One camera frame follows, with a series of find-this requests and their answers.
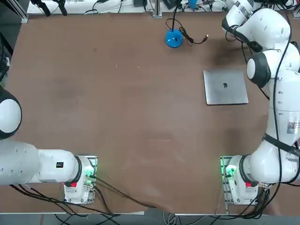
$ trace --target sticker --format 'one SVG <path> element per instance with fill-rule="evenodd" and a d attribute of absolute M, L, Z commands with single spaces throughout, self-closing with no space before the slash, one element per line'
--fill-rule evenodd
<path fill-rule="evenodd" d="M 289 121 L 287 123 L 287 133 L 288 134 L 296 134 L 298 129 L 300 128 L 300 122 Z"/>
<path fill-rule="evenodd" d="M 65 188 L 65 191 L 67 192 L 67 193 L 75 193 L 76 192 L 76 188 L 74 188 L 74 187 L 66 187 Z"/>
<path fill-rule="evenodd" d="M 63 168 L 64 167 L 64 162 L 57 162 L 56 163 L 56 168 Z"/>

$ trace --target green led light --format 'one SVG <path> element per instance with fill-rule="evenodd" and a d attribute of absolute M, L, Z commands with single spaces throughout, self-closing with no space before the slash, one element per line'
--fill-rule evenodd
<path fill-rule="evenodd" d="M 236 170 L 236 166 L 228 165 L 226 167 L 226 174 L 228 175 L 228 177 L 234 176 L 235 170 Z"/>

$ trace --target blue base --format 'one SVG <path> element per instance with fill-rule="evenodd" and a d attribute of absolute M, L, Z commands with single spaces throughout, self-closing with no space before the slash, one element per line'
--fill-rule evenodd
<path fill-rule="evenodd" d="M 182 34 L 179 30 L 169 30 L 165 35 L 165 42 L 170 48 L 178 48 L 183 43 Z"/>

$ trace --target blue object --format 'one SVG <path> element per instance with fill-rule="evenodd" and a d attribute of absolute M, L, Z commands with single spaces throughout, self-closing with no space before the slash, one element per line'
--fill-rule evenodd
<path fill-rule="evenodd" d="M 179 30 L 169 30 L 165 35 L 165 42 L 171 48 L 178 48 L 183 42 L 182 34 Z"/>
<path fill-rule="evenodd" d="M 193 10 L 195 9 L 197 0 L 188 0 L 188 6 Z"/>

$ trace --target black band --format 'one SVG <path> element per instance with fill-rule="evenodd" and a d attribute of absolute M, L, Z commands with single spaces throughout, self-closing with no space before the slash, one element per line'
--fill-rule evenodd
<path fill-rule="evenodd" d="M 80 177 L 81 177 L 81 172 L 82 172 L 82 170 L 83 170 L 83 165 L 82 165 L 82 163 L 81 163 L 80 158 L 79 158 L 78 156 L 74 156 L 74 157 L 75 157 L 75 159 L 76 159 L 77 162 L 78 162 L 78 171 L 77 171 L 77 174 L 76 174 L 75 178 L 74 178 L 72 181 L 70 181 L 70 182 L 65 182 L 65 185 L 66 185 L 67 187 L 70 187 L 72 183 L 74 183 L 74 182 L 77 183 L 77 182 L 79 181 L 79 179 L 80 179 Z"/>
<path fill-rule="evenodd" d="M 247 155 L 242 156 L 242 158 L 240 159 L 240 164 L 239 164 L 239 168 L 240 168 L 240 176 L 242 177 L 244 182 L 251 182 L 251 180 L 247 177 L 245 171 L 244 171 L 244 161 L 245 158 L 247 157 Z"/>
<path fill-rule="evenodd" d="M 253 180 L 250 180 L 248 178 L 248 176 L 246 175 L 245 171 L 244 171 L 244 161 L 245 161 L 245 158 L 247 157 L 248 155 L 244 155 L 242 156 L 242 158 L 240 159 L 240 164 L 239 164 L 239 169 L 240 169 L 240 176 L 242 177 L 243 181 L 246 183 L 250 183 L 252 187 L 255 187 L 258 185 L 258 182 L 257 181 L 253 181 Z"/>
<path fill-rule="evenodd" d="M 269 142 L 270 144 L 282 149 L 283 151 L 286 151 L 290 154 L 293 154 L 295 156 L 298 156 L 300 157 L 300 150 L 293 147 L 293 146 L 290 146 L 290 145 L 287 145 L 281 141 L 278 141 L 277 139 L 275 139 L 274 137 L 271 137 L 270 135 L 268 134 L 264 134 L 263 140 L 266 140 L 267 142 Z"/>

